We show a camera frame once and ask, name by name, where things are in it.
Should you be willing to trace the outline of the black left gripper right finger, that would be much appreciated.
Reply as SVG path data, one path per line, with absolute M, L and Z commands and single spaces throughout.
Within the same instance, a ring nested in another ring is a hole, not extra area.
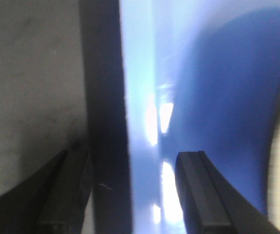
M 217 170 L 205 152 L 179 152 L 175 184 L 188 234 L 279 234 Z

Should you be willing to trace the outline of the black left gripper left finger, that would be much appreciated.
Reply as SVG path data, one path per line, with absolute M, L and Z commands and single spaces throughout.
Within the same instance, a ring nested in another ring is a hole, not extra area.
M 75 142 L 0 196 L 0 234 L 79 234 L 93 186 L 87 149 Z

